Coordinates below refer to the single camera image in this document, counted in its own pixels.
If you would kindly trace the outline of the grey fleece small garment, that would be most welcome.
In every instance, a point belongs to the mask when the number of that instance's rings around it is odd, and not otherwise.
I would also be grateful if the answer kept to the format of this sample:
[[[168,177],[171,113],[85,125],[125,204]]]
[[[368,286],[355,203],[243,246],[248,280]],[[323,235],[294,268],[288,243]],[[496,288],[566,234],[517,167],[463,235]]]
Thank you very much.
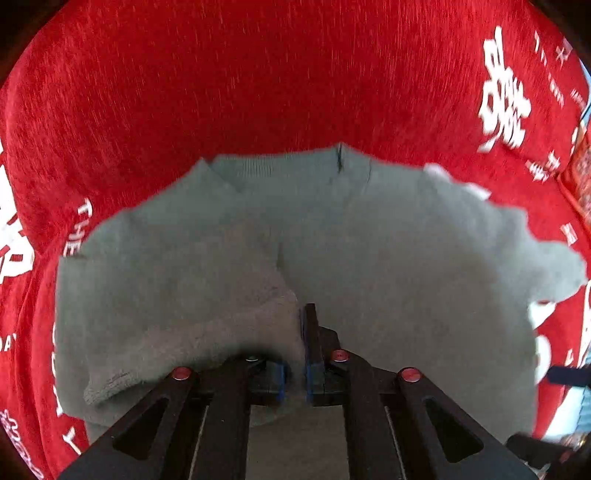
[[[344,145],[199,161],[61,259],[57,396],[107,426],[181,365],[253,351],[304,372],[311,303],[342,345],[416,366],[499,439],[533,427],[537,302],[587,279],[527,216]]]

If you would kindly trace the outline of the red blanket with white print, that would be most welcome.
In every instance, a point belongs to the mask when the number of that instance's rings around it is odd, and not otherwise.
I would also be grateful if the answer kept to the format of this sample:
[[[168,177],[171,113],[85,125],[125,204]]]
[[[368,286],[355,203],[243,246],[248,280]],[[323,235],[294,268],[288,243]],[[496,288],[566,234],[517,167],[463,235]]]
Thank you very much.
[[[1,81],[1,425],[39,479],[86,448],[56,397],[58,258],[221,153],[436,163],[582,255],[558,181],[589,92],[527,1],[70,1]]]

